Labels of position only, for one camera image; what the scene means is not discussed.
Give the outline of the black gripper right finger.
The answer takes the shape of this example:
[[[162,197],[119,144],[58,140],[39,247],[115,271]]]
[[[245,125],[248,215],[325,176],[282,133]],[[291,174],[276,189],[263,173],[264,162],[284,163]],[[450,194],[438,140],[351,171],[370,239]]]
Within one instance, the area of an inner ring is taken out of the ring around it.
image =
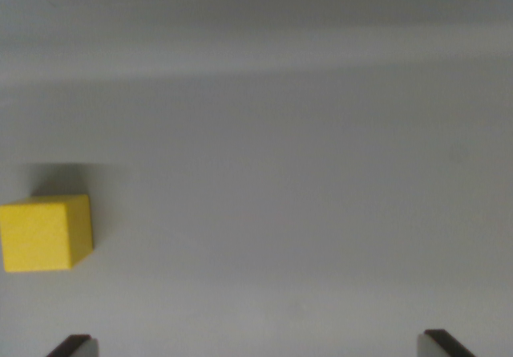
[[[417,357],[475,357],[444,329],[428,329],[417,338]]]

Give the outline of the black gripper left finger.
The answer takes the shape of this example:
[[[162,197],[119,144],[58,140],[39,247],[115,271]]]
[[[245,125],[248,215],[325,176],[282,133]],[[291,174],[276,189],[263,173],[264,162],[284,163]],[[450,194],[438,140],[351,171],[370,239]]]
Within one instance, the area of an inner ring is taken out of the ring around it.
[[[90,335],[69,335],[47,357],[98,357],[98,340]]]

